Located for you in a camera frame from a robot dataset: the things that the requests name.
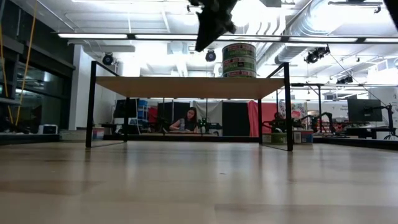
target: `wooden tabletop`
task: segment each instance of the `wooden tabletop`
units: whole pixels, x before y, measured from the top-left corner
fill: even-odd
[[[140,98],[261,99],[284,85],[283,78],[96,77],[96,82]]]

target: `storage box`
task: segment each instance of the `storage box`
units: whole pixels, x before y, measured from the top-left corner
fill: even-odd
[[[293,140],[295,144],[312,144],[313,131],[293,131]]]
[[[286,144],[286,133],[267,133],[262,135],[263,144]]]
[[[105,128],[93,128],[93,140],[104,139]],[[86,141],[86,130],[79,128],[78,130],[61,130],[61,141],[84,142]]]

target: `window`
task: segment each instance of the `window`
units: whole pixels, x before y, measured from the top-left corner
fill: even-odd
[[[25,64],[19,63],[17,68],[17,84],[22,86],[22,81],[25,74]],[[63,78],[55,76],[49,72],[41,71],[37,68],[28,67],[25,88],[35,88],[37,90],[45,91],[51,95],[64,95],[65,82]]]
[[[16,90],[16,98],[21,97],[21,89]],[[41,124],[61,125],[62,101],[51,96],[44,96],[24,90],[24,98],[19,113],[19,124],[31,133],[37,133]],[[18,107],[12,109],[12,116],[16,120]]]

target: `red curtain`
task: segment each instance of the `red curtain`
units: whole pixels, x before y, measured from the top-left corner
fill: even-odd
[[[261,118],[262,121],[272,121],[276,113],[276,103],[262,103],[261,104]],[[259,136],[259,122],[258,122],[258,105],[254,101],[248,103],[249,122],[250,122],[250,137]],[[263,133],[271,133],[271,129],[262,127]]]

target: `computer monitor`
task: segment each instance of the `computer monitor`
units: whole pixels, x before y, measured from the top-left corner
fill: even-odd
[[[348,99],[348,119],[350,122],[383,121],[380,100]]]
[[[129,118],[137,117],[137,105],[139,99],[134,98],[129,100]],[[118,100],[116,102],[116,108],[113,113],[113,118],[124,118],[126,112],[126,100]]]

